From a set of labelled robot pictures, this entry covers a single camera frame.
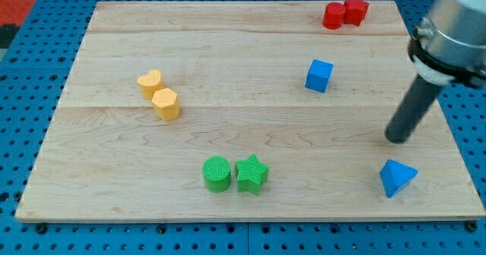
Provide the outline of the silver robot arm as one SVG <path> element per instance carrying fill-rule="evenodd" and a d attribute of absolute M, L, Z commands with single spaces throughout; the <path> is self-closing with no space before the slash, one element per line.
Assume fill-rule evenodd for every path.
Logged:
<path fill-rule="evenodd" d="M 435 0 L 413 30 L 409 57 L 428 83 L 484 87 L 485 0 Z"/>

